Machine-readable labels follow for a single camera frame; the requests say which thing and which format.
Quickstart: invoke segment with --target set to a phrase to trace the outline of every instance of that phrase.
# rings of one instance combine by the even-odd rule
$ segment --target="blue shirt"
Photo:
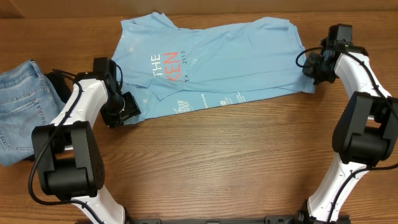
[[[122,27],[113,60],[123,70],[124,91],[141,100],[142,114],[132,123],[314,91],[313,80],[295,65],[303,46],[296,27],[287,20],[265,17],[190,30],[176,27],[164,14],[152,13],[122,21]]]

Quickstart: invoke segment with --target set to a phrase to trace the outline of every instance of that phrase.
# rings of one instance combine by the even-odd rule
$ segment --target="black cable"
[[[352,59],[354,59],[355,61],[357,61],[366,71],[366,73],[369,76],[369,79],[371,80],[372,86],[374,88],[374,91],[376,91],[376,93],[383,99],[383,101],[386,103],[387,107],[391,110],[391,113],[398,119],[398,114],[397,111],[395,110],[395,108],[392,107],[392,105],[390,104],[390,102],[388,101],[388,99],[386,98],[386,96],[384,96],[381,91],[379,90],[379,86],[376,84],[376,81],[374,80],[371,71],[369,70],[369,68],[365,65],[365,63],[363,61],[361,61],[360,59],[358,59],[357,57],[355,57],[354,55],[341,50],[341,49],[334,49],[334,48],[330,48],[330,47],[312,47],[310,49],[306,49],[303,52],[299,53],[299,55],[296,58],[296,65],[299,66],[300,68],[308,68],[311,67],[313,65],[301,65],[299,64],[299,58],[301,57],[301,55],[313,51],[313,50],[334,50],[335,52],[339,52],[341,54],[345,54],[349,57],[351,57]],[[331,216],[333,214],[333,211],[336,208],[336,204],[337,204],[337,200],[339,198],[339,196],[341,195],[341,193],[343,192],[344,188],[346,187],[346,185],[348,184],[348,182],[351,180],[351,178],[355,178],[355,175],[360,173],[360,172],[364,172],[364,171],[377,171],[377,170],[391,170],[391,169],[395,169],[398,168],[398,163],[392,165],[392,166],[387,166],[387,167],[366,167],[363,169],[359,169],[356,170],[354,172],[352,172],[348,178],[344,181],[343,185],[340,187],[340,189],[337,191],[337,194],[335,196],[335,199],[333,200],[333,203],[331,204],[331,208],[330,208],[330,212],[329,212],[329,216],[328,216],[328,220],[326,221],[326,224],[330,223],[331,220]]]
[[[66,71],[63,71],[63,70],[53,69],[52,71],[55,72],[55,73],[61,73],[61,74],[66,74],[66,75],[70,75],[70,76],[76,77],[75,74],[70,73],[70,72],[66,72]]]
[[[74,79],[69,77],[69,76],[64,75],[64,77],[69,79],[69,80],[74,81]],[[71,112],[73,111],[74,107],[79,102],[81,94],[83,93],[83,88],[81,87],[80,83],[76,82],[76,85],[79,87],[78,95],[77,95],[75,101],[72,103],[70,109],[67,112],[65,112],[65,116],[62,118],[61,122],[59,122],[58,126],[54,129],[54,131],[52,132],[52,134],[49,137],[49,140],[47,140],[47,142],[45,142],[45,144],[44,144],[39,156],[36,158],[36,161],[35,161],[35,163],[34,163],[34,165],[32,167],[32,170],[30,172],[29,181],[28,181],[28,187],[27,188],[28,188],[28,191],[29,191],[29,195],[32,197],[32,199],[35,202],[37,202],[37,203],[39,203],[41,205],[66,205],[66,204],[72,204],[72,203],[79,204],[79,205],[81,205],[82,208],[87,209],[88,212],[93,216],[93,218],[98,223],[104,224],[104,222],[102,222],[100,220],[100,218],[97,216],[97,214],[85,202],[82,202],[82,201],[79,201],[79,200],[66,200],[66,201],[59,201],[59,202],[46,202],[46,201],[43,201],[43,200],[39,199],[35,195],[35,193],[33,191],[33,179],[34,179],[35,172],[37,170],[37,166],[39,165],[41,159],[43,158],[44,153],[49,148],[49,144],[51,143],[52,139],[57,135],[57,133],[60,131],[62,125],[69,118],[69,116],[70,116]]]
[[[117,68],[120,71],[120,86],[119,86],[119,91],[122,91],[122,86],[123,86],[123,72],[122,72],[122,68],[119,65],[116,65]]]

